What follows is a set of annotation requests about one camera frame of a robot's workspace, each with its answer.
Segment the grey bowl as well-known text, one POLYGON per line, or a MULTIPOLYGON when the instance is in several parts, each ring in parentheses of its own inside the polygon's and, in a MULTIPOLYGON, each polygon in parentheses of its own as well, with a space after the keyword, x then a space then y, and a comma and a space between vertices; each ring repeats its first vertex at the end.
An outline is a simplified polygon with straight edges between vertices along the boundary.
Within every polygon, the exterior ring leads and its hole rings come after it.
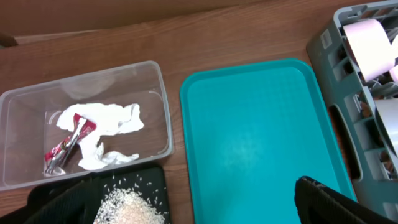
POLYGON ((375 105, 387 144, 397 156, 397 98, 376 100, 375 105))

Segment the large white plate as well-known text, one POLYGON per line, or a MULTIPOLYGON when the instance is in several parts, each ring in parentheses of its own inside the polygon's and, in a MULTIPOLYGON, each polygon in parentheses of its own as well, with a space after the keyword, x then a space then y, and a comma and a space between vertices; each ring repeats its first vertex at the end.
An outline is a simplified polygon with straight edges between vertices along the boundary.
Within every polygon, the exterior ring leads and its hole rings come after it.
POLYGON ((397 35, 392 40, 391 47, 392 47, 392 53, 394 56, 394 66, 389 70, 389 73, 390 73, 392 80, 397 83, 397 79, 398 79, 398 77, 397 77, 397 74, 398 74, 398 71, 397 71, 397 68, 398 68, 398 64, 397 64, 397 35))

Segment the white napkin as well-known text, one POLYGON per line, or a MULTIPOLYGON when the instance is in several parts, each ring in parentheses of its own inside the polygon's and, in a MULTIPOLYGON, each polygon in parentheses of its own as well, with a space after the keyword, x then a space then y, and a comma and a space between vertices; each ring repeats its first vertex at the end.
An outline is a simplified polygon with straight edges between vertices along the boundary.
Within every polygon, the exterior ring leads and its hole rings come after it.
POLYGON ((127 106, 102 103, 71 105, 62 112, 57 126, 72 132, 75 114, 96 124, 96 129, 93 132, 77 141, 82 154, 82 159, 78 163, 81 168, 84 170, 102 169, 107 166, 132 162, 139 158, 138 153, 127 156, 116 149, 105 153, 104 144, 100 141, 104 136, 133 133, 144 127, 144 123, 140 119, 140 106, 137 103, 127 106))

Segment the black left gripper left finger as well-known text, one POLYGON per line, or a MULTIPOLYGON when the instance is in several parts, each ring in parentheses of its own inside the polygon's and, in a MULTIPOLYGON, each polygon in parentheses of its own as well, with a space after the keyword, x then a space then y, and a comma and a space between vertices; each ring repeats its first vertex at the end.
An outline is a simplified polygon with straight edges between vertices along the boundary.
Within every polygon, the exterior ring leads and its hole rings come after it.
POLYGON ((27 205, 1 217, 1 223, 94 223, 101 181, 88 177, 36 187, 27 205))

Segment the pink white bowl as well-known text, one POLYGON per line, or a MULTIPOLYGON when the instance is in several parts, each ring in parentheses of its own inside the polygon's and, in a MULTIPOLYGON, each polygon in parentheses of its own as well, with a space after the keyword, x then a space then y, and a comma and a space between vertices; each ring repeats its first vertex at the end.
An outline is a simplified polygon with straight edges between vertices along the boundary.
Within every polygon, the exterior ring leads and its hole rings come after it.
POLYGON ((368 82, 394 66, 391 43, 378 20, 355 22, 343 26, 343 30, 364 81, 368 82))

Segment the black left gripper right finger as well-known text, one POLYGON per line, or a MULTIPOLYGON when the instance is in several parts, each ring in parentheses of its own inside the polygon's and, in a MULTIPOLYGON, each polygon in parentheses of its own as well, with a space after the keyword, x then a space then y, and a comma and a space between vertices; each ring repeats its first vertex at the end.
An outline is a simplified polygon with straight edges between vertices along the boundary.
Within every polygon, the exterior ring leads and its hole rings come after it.
POLYGON ((302 224, 395 224, 308 176, 296 181, 294 202, 302 224))

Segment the red snack wrapper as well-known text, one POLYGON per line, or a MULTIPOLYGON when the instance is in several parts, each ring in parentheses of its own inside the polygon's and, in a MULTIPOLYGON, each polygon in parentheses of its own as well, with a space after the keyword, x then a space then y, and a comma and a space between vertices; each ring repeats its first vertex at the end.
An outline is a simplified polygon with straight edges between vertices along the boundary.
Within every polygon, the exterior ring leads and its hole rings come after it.
POLYGON ((96 124, 94 122, 77 113, 73 116, 73 125, 74 130, 71 135, 44 154, 44 174, 52 174, 57 167, 62 168, 69 154, 75 147, 75 144, 96 129, 96 124))

